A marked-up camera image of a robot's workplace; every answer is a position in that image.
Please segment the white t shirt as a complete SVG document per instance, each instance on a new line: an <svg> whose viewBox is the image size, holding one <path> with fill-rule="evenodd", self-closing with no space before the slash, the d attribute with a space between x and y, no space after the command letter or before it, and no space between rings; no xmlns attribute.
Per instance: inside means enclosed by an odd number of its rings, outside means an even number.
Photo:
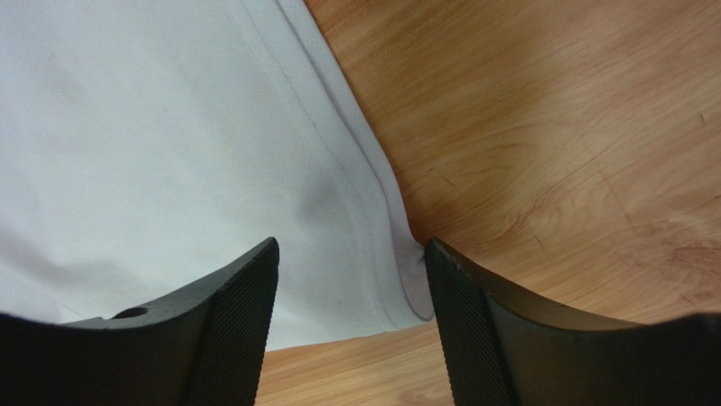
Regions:
<svg viewBox="0 0 721 406"><path fill-rule="evenodd" d="M433 317L394 172L303 2L2 2L2 312L110 317L269 237L270 350Z"/></svg>

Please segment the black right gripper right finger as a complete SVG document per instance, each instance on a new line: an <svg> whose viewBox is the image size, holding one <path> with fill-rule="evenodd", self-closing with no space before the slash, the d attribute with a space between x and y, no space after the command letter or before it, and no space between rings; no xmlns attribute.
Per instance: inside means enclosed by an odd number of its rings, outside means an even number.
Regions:
<svg viewBox="0 0 721 406"><path fill-rule="evenodd" d="M427 278L457 405L717 405L720 316L642 325L569 307L432 239Z"/></svg>

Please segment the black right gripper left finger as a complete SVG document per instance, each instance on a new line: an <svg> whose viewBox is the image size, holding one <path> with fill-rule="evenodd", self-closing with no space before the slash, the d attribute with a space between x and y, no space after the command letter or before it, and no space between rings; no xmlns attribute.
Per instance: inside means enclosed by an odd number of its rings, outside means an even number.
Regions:
<svg viewBox="0 0 721 406"><path fill-rule="evenodd" d="M278 285L279 246L110 319L1 318L4 405L252 405Z"/></svg>

